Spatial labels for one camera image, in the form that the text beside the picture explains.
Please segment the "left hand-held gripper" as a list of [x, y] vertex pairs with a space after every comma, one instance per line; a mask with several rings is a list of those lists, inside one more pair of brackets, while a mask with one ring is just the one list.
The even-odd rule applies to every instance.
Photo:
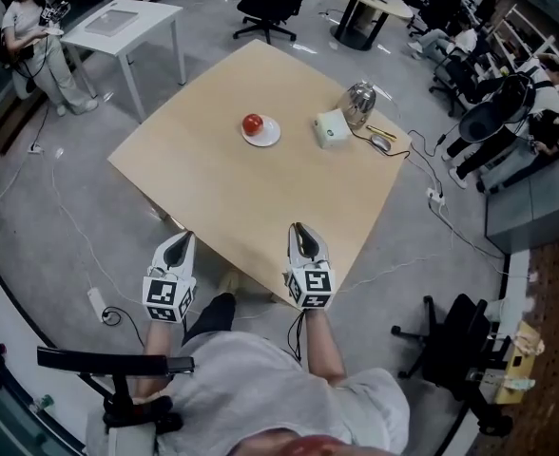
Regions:
[[148, 269], [142, 288], [142, 303], [151, 320], [183, 322], [195, 299], [197, 281], [192, 274], [195, 253], [196, 236], [188, 230], [156, 249], [153, 267]]

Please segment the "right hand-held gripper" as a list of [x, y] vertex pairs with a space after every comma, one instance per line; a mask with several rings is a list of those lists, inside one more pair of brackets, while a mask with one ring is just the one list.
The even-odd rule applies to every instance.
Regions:
[[336, 279], [329, 263], [319, 263], [330, 261], [326, 242], [307, 224], [293, 223], [288, 230], [287, 253], [289, 297], [300, 310], [327, 310], [336, 293]]

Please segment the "white plate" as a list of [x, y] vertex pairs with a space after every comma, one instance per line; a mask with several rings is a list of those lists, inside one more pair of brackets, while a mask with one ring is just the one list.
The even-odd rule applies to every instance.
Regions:
[[264, 129], [256, 136], [246, 136], [242, 129], [241, 135], [250, 144], [256, 147], [268, 147], [277, 143], [281, 136], [280, 125], [268, 116], [261, 115], [264, 120]]

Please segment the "person's right forearm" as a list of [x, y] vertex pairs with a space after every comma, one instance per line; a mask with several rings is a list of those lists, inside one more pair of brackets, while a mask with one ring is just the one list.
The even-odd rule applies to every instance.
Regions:
[[308, 370], [336, 386], [346, 378], [346, 370], [328, 316], [324, 310], [307, 310], [304, 319]]

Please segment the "person's pale shoe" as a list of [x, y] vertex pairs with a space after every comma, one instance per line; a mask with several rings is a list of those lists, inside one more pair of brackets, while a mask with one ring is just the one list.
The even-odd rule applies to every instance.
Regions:
[[223, 277], [219, 284], [219, 294], [235, 295], [240, 287], [241, 276], [237, 271], [229, 271]]

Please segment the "person's black trouser leg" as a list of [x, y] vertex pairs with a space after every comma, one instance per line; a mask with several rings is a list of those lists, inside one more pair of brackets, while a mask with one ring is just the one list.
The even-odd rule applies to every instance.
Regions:
[[231, 332], [237, 306], [231, 293], [222, 293], [212, 299], [196, 322], [186, 331], [182, 345], [204, 333]]

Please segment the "cream square box device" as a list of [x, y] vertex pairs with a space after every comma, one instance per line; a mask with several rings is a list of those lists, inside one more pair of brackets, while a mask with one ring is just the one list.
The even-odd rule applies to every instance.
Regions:
[[351, 129], [338, 108], [319, 113], [314, 119], [314, 130], [322, 149], [341, 146], [352, 136]]

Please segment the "yellow pen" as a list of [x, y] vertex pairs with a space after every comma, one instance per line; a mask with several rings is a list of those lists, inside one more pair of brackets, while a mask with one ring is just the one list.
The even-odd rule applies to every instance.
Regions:
[[391, 134], [390, 132], [384, 131], [384, 130], [382, 130], [378, 127], [375, 127], [373, 125], [367, 124], [366, 129], [375, 133], [375, 134], [377, 134], [377, 135], [379, 135], [379, 136], [384, 137], [385, 139], [387, 139], [391, 142], [395, 142], [397, 140], [397, 137], [394, 134]]

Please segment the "person's grey shirt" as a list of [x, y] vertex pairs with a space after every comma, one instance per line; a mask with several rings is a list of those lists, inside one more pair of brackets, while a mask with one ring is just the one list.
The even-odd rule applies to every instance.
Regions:
[[152, 424], [111, 430], [97, 409], [87, 420], [88, 456], [228, 456], [243, 439], [272, 429], [395, 454], [408, 444], [410, 408], [383, 369], [333, 387], [249, 332], [201, 334], [181, 353], [193, 357], [195, 370], [176, 376], [164, 392], [183, 426], [166, 434]]

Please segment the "shiny metal kettle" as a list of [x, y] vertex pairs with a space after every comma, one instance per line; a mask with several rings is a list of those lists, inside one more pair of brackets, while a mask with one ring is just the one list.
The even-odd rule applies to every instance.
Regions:
[[347, 125], [357, 131], [368, 121], [376, 105], [376, 91], [374, 86], [362, 81], [348, 88], [337, 102]]

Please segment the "black round fan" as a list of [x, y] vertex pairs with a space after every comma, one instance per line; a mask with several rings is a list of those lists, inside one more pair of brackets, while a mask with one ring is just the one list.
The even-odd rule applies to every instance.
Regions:
[[521, 124], [529, 115], [535, 89], [531, 77], [513, 74], [461, 119], [459, 137], [466, 143], [481, 143], [507, 124]]

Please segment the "grey cabinet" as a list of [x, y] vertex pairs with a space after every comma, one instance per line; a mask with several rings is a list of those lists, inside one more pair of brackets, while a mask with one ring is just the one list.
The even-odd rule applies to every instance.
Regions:
[[559, 160], [488, 196], [485, 234], [506, 255], [559, 240]]

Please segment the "yellow cardboard box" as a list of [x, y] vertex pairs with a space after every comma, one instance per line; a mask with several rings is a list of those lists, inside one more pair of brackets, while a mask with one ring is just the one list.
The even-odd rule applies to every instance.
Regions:
[[494, 403], [500, 406], [519, 404], [525, 393], [535, 386], [532, 369], [536, 358], [545, 351], [541, 334], [526, 321], [520, 321], [511, 338], [509, 359], [501, 384], [494, 396]]

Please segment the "white square table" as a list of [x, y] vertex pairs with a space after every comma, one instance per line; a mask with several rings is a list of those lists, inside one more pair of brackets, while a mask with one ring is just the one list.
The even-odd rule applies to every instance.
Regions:
[[162, 29], [170, 31], [178, 83], [183, 86], [186, 83], [186, 71], [183, 49], [179, 44], [181, 10], [180, 7], [142, 0], [113, 0], [64, 33], [61, 43], [67, 49], [90, 96], [95, 98], [98, 93], [79, 56], [81, 49], [103, 53], [119, 61], [138, 121], [143, 122], [146, 115], [128, 63], [128, 54], [149, 40], [154, 32]]

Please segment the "clear flat tray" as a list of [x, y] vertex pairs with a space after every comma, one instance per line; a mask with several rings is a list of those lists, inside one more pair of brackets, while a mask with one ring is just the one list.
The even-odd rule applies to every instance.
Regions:
[[112, 37], [131, 25], [139, 17], [137, 12], [110, 9], [85, 26], [85, 31]]

